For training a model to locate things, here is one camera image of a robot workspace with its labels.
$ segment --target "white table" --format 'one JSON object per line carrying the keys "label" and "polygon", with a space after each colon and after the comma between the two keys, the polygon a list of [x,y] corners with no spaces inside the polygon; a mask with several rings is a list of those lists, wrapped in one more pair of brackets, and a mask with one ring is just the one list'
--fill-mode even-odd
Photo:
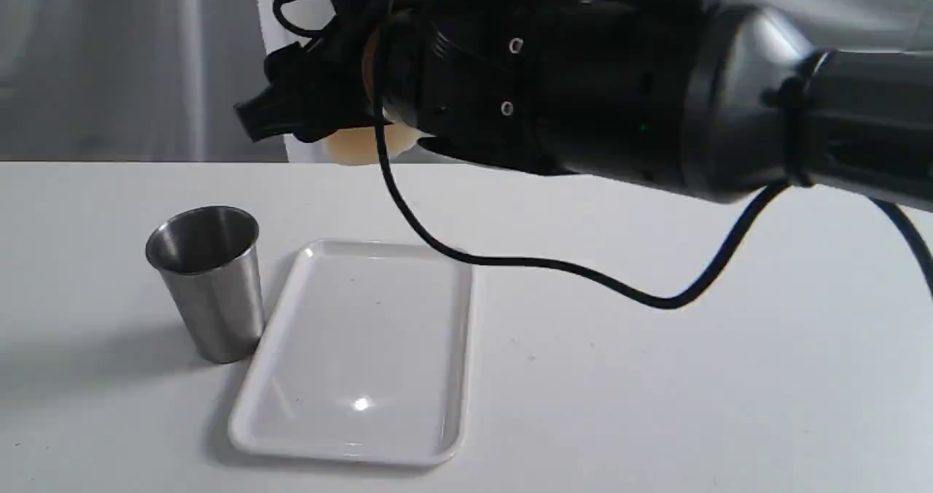
{"label": "white table", "polygon": [[[457,246],[665,294],[740,211],[592,178],[397,174]],[[480,270],[466,444],[426,473],[230,448],[246,363],[200,362],[143,258],[156,224],[210,203],[259,220],[267,303],[306,241],[416,241],[376,168],[0,165],[0,490],[933,490],[933,303],[861,198],[780,198],[676,313],[560,273]]]}

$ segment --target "plastic tray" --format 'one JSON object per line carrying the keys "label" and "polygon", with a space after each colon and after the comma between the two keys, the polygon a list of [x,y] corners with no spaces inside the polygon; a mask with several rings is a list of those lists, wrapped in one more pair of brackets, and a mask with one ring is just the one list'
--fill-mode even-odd
{"label": "plastic tray", "polygon": [[230,417],[237,449],[433,466],[464,434],[473,273],[422,246],[297,255]]}

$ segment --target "metal cup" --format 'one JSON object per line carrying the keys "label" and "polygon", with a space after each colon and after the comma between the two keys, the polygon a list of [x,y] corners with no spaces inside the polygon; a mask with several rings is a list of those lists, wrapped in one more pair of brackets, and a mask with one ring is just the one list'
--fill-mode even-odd
{"label": "metal cup", "polygon": [[265,327],[259,224],[233,207],[201,207],[156,228],[146,258],[163,275],[201,356],[230,363],[256,350]]}

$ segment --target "cup rim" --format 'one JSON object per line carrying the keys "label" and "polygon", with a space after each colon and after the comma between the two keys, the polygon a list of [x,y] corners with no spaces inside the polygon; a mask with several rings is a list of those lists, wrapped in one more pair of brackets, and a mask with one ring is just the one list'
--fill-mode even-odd
{"label": "cup rim", "polygon": [[[249,241],[248,246],[246,246],[246,248],[244,248],[244,250],[240,254],[237,254],[237,256],[235,257],[231,257],[229,260],[225,261],[223,264],[217,265],[217,267],[212,267],[210,269],[206,269],[203,271],[194,271],[194,273],[179,273],[179,271],[173,271],[172,269],[166,269],[166,267],[162,267],[161,265],[156,263],[155,259],[153,258],[152,247],[157,236],[160,235],[161,231],[163,231],[164,228],[169,227],[170,225],[173,224],[173,222],[178,221],[183,217],[191,216],[191,214],[197,214],[197,213],[200,213],[200,211],[210,211],[210,210],[217,210],[217,209],[235,211],[235,213],[240,214],[240,216],[246,217],[246,219],[250,222],[251,226],[253,227],[253,237]],[[253,250],[253,248],[256,247],[257,241],[259,241],[259,221],[256,221],[256,218],[253,217],[253,214],[250,214],[247,211],[244,211],[243,209],[239,209],[237,207],[231,207],[230,205],[207,205],[204,207],[197,207],[197,208],[183,211],[182,213],[175,214],[174,216],[164,221],[163,224],[161,224],[159,227],[156,227],[156,230],[153,230],[152,233],[149,234],[149,239],[146,240],[146,260],[149,261],[149,264],[153,267],[153,269],[159,271],[160,273],[172,273],[172,274],[176,274],[177,276],[199,276],[201,274],[207,274],[207,273],[213,273],[213,271],[219,271],[220,269],[227,267],[227,265],[234,263],[234,261],[240,260],[241,257],[246,256],[247,254],[249,254],[249,251]]]}

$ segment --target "screw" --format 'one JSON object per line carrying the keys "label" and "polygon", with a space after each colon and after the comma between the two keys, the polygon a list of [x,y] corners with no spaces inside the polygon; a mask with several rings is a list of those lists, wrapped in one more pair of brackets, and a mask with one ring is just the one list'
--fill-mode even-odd
{"label": "screw", "polygon": [[522,46],[524,45],[524,39],[520,37],[514,37],[509,41],[509,51],[513,54],[519,54],[522,51]]}

